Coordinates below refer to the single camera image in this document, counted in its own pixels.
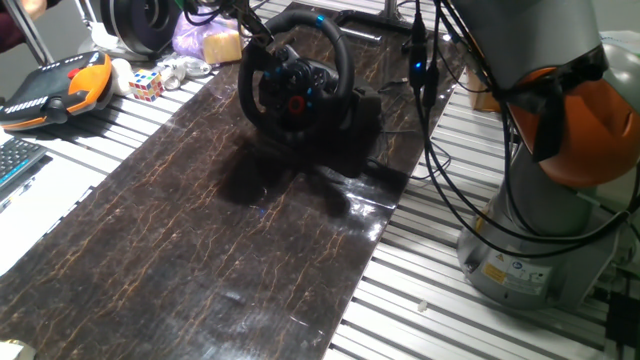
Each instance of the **dark marble surface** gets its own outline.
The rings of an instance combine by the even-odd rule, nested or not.
[[[404,36],[348,27],[384,36],[353,41],[374,88],[406,76]],[[302,55],[331,59],[315,29],[290,35]],[[224,68],[0,278],[0,339],[40,360],[322,357],[404,179],[280,159],[243,117],[237,71]],[[441,72],[432,117],[453,84]],[[410,99],[385,94],[387,130],[418,129]],[[409,173],[420,136],[386,138],[375,155]]]

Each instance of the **steering wheel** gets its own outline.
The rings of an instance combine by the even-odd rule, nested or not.
[[[273,17],[265,26],[275,36],[297,25],[318,28],[335,50],[335,69],[300,57],[291,46],[274,54],[256,39],[245,48],[238,77],[240,105],[247,118],[268,137],[295,147],[337,129],[349,108],[354,86],[354,63],[349,42],[324,15],[292,10]],[[259,101],[253,96],[253,75],[262,71]]]

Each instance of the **warning label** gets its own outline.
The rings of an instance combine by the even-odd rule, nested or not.
[[[550,266],[533,265],[492,250],[482,267],[482,273],[511,290],[539,295],[551,269]]]

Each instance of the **orange controller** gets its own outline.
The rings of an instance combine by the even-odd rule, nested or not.
[[[20,131],[61,124],[69,115],[104,108],[111,95],[109,56],[99,51],[80,54],[31,72],[0,106],[0,127]]]

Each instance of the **yellow sponge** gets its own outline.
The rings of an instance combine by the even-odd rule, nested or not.
[[[240,35],[233,31],[204,38],[204,60],[209,64],[237,61],[242,58]]]

